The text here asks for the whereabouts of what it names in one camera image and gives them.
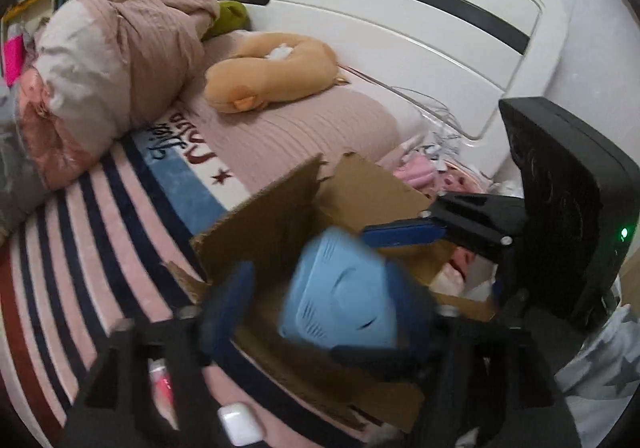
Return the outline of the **light blue plastic device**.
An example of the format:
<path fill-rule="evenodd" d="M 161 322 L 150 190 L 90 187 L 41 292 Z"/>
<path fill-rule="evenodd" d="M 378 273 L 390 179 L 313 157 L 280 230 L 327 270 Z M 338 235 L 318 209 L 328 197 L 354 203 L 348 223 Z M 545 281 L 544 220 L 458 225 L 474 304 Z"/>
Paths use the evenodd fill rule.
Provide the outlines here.
<path fill-rule="evenodd" d="M 346 231 L 329 227 L 300 253 L 279 333 L 320 350 L 394 347 L 397 325 L 385 289 L 386 259 Z"/>

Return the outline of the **brown cardboard box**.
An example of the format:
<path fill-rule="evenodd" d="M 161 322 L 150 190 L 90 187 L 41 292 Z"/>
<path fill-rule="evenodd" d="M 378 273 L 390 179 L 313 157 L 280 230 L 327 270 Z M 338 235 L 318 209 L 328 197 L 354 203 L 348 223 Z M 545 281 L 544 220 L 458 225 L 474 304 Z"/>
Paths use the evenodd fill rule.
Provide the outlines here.
<path fill-rule="evenodd" d="M 409 431 L 423 402 L 416 385 L 377 380 L 329 354 L 335 345 L 407 343 L 386 293 L 386 268 L 410 273 L 411 295 L 434 297 L 464 316 L 486 321 L 494 309 L 437 286 L 436 275 L 454 255 L 450 242 L 397 239 L 386 249 L 361 242 L 363 228 L 416 217 L 431 206 L 429 197 L 354 153 L 344 155 L 329 178 L 319 171 L 318 159 L 298 165 L 194 235 L 190 244 L 203 280 L 170 267 L 197 302 L 243 261 L 255 269 L 230 299 L 241 318 L 207 362 L 207 382 L 224 402 L 256 405 L 268 425 L 297 430 L 310 421 L 356 438 L 378 423 Z"/>

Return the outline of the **pink highlighter pen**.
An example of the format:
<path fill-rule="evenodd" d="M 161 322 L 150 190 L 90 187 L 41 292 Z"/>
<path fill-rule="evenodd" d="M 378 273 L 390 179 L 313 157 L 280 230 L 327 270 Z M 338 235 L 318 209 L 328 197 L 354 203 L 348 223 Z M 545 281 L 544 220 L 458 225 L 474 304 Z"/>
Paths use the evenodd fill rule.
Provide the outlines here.
<path fill-rule="evenodd" d="M 169 372 L 164 359 L 148 362 L 152 397 L 158 413 L 176 430 L 178 428 Z"/>

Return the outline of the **white earbuds case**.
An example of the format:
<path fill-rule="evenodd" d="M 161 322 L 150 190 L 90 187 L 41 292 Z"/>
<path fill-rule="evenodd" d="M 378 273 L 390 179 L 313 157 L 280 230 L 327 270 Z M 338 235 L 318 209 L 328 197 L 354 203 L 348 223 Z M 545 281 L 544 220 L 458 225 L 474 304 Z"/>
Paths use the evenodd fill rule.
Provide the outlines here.
<path fill-rule="evenodd" d="M 266 433 L 253 410 L 243 402 L 224 405 L 217 416 L 229 442 L 235 447 L 246 447 L 262 442 Z"/>

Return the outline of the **striped pink fleece blanket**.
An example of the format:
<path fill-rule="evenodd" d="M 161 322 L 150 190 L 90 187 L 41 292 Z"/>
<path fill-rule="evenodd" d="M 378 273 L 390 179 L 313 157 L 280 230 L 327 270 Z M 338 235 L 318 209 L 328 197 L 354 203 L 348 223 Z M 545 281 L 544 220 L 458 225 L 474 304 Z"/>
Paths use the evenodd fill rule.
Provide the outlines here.
<path fill-rule="evenodd" d="M 53 193 L 1 251 L 1 402 L 39 447 L 61 438 L 79 385 L 124 318 L 188 304 L 167 270 L 252 194 L 173 108 Z"/>

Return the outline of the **pink ribbed bed sheet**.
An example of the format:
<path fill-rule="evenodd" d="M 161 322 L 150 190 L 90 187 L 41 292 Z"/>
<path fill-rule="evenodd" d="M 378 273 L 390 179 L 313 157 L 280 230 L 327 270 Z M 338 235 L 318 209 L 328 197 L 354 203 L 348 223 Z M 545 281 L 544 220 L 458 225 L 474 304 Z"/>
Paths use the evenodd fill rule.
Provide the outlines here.
<path fill-rule="evenodd" d="M 414 105 L 355 75 L 350 83 L 262 111 L 220 114 L 204 96 L 205 72 L 229 58 L 250 37 L 237 30 L 204 44 L 201 70 L 179 92 L 175 107 L 193 123 L 204 143 L 249 193 L 265 188 L 311 156 L 321 154 L 331 174 L 343 154 L 356 152 L 372 163 L 398 145 L 425 133 Z"/>

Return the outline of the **tan plush dog toy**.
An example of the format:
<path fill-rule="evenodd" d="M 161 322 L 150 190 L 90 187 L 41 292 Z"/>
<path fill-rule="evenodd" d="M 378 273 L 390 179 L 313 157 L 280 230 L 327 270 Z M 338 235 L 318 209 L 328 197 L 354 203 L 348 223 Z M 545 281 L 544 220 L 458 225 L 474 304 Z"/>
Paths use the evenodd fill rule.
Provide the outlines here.
<path fill-rule="evenodd" d="M 205 73 L 204 98 L 217 112 L 244 113 L 349 83 L 325 42 L 291 33 L 251 33 Z"/>

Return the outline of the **white bed headboard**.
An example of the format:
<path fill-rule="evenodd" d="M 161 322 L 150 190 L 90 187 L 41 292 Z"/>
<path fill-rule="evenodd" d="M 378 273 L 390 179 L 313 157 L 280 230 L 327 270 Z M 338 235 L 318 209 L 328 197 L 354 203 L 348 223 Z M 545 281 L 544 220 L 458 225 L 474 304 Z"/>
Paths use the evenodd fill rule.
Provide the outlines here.
<path fill-rule="evenodd" d="M 560 0 L 238 0 L 255 30 L 309 35 L 395 88 L 492 177 L 509 153 L 498 102 L 540 96 L 567 35 Z"/>

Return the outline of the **green plush toy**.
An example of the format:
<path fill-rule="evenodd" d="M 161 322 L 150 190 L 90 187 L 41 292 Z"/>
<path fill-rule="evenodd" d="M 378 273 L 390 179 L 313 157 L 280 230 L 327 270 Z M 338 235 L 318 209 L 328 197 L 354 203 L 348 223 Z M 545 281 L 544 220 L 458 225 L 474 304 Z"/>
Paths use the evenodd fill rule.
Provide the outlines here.
<path fill-rule="evenodd" d="M 229 34 L 235 30 L 248 30 L 250 28 L 250 15 L 242 2 L 221 0 L 219 9 L 218 18 L 209 25 L 202 37 L 202 41 Z"/>

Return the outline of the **rolled pink grey duvet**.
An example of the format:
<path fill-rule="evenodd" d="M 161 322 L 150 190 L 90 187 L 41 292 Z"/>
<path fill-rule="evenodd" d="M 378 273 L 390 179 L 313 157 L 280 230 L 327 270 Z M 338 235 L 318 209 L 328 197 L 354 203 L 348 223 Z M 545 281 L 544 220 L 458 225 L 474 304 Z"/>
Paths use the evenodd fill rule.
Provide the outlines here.
<path fill-rule="evenodd" d="M 1 87 L 1 235 L 151 124 L 204 58 L 217 0 L 68 0 Z"/>

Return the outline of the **magenta gift bag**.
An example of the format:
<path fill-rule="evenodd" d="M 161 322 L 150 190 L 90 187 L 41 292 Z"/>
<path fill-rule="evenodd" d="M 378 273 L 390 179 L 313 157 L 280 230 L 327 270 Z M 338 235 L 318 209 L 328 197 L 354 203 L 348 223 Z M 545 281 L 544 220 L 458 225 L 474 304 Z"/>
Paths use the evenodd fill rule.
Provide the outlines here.
<path fill-rule="evenodd" d="M 22 35 L 8 39 L 2 47 L 4 63 L 4 79 L 6 85 L 11 87 L 22 74 L 25 62 L 25 47 Z"/>

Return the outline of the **yellow shelf unit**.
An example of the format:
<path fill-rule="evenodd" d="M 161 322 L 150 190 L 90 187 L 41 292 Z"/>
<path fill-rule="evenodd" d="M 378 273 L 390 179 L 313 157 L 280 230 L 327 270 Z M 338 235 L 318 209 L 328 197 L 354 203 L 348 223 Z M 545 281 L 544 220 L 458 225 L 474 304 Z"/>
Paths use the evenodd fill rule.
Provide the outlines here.
<path fill-rule="evenodd" d="M 17 25 L 17 32 L 27 30 L 32 34 L 43 18 L 50 18 L 55 9 L 55 0 L 20 0 L 6 10 L 1 19 L 1 44 L 14 33 L 11 26 Z"/>

